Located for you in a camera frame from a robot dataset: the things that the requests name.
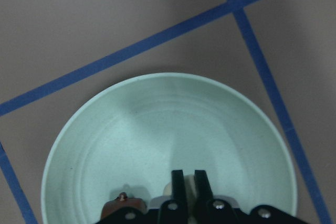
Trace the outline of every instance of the blue stripe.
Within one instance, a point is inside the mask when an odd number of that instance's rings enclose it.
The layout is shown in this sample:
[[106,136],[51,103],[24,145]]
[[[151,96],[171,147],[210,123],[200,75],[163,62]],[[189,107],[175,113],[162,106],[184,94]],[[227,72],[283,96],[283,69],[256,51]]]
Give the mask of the blue stripe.
[[305,180],[306,186],[308,188],[310,197],[315,206],[319,219],[322,224],[331,224],[332,221],[328,213],[327,206],[323,200],[317,181],[314,177],[308,159],[304,153],[305,151],[303,150],[303,147],[300,143],[299,136],[296,133],[294,125],[286,109],[285,103],[282,100],[280,92],[267,65],[264,54],[261,51],[251,24],[248,21],[248,18],[243,9],[235,11],[234,17],[237,21],[238,27],[245,40],[248,50],[253,58],[253,61],[257,67],[259,75],[264,83],[273,107],[278,115],[283,131],[285,132],[296,162]]
[[14,173],[14,170],[9,162],[6,152],[0,143],[0,167],[7,180],[7,183],[12,191],[14,198],[21,210],[22,216],[26,224],[37,224],[34,213],[28,203],[28,200],[22,191],[19,181]]
[[98,73],[106,68],[112,67],[124,60],[130,59],[133,56],[136,56],[155,46],[158,46],[173,38],[183,35],[188,31],[191,31],[209,22],[212,22],[231,12],[239,10],[256,1],[258,0],[234,0],[229,1],[229,3],[225,3],[217,7],[214,7],[204,13],[201,13],[191,19],[181,22],[147,39],[132,44],[124,49],[114,52],[102,59],[94,61],[93,63],[90,63],[58,79],[48,82],[38,88],[30,90],[22,95],[19,95],[9,101],[0,104],[0,116],[10,113],[16,109],[19,109],[27,104],[39,100],[71,84],[81,81],[86,77]]

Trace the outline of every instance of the round plate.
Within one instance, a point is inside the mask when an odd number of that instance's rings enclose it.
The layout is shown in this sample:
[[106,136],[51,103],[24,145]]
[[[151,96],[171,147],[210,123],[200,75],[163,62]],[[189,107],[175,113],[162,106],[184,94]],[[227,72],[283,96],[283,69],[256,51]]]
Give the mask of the round plate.
[[260,109],[214,80],[155,73],[107,88],[67,122],[44,170],[43,221],[94,223],[122,191],[148,202],[174,169],[206,170],[213,193],[245,212],[268,204],[296,213],[290,156]]

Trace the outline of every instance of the screw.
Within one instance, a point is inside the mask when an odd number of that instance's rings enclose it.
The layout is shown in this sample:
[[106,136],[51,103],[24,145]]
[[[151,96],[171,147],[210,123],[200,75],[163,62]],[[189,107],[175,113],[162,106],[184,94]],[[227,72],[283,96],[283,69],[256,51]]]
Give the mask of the screw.
[[126,220],[133,220],[135,218],[136,218],[136,215],[133,212],[128,212],[127,214],[125,214],[125,219]]
[[271,217],[271,212],[268,211],[267,209],[265,208],[260,208],[258,210],[258,214],[262,217],[262,218],[265,218],[265,219],[268,219],[269,217]]
[[176,204],[175,202],[172,202],[172,203],[170,203],[170,204],[168,205],[168,209],[169,209],[169,210],[174,211],[174,210],[176,210],[177,208],[178,208],[178,204]]
[[214,208],[216,209],[223,209],[225,207],[225,204],[223,201],[221,200],[215,200],[212,204],[214,206]]

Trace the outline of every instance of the plate's inner surface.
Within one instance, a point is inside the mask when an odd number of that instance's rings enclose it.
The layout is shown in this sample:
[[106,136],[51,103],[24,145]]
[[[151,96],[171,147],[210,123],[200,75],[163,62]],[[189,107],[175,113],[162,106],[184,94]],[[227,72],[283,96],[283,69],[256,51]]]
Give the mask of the plate's inner surface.
[[173,169],[206,170],[213,193],[243,211],[269,204],[295,214],[292,164],[262,112],[217,82],[162,73],[114,85],[70,119],[46,165],[44,221],[94,223],[122,191],[148,202]]

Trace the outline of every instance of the gray surface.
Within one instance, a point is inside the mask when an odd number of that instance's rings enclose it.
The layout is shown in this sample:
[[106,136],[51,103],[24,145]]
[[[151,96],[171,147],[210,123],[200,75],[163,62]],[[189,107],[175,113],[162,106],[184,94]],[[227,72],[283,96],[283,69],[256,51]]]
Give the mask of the gray surface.
[[[0,102],[224,1],[0,0]],[[333,220],[335,11],[334,0],[262,0],[246,8]],[[231,86],[281,131],[233,16],[225,16],[0,118],[0,140],[39,223],[43,168],[66,121],[108,86],[162,71],[200,74]],[[297,175],[298,216],[318,223]],[[0,179],[1,222],[24,223]]]

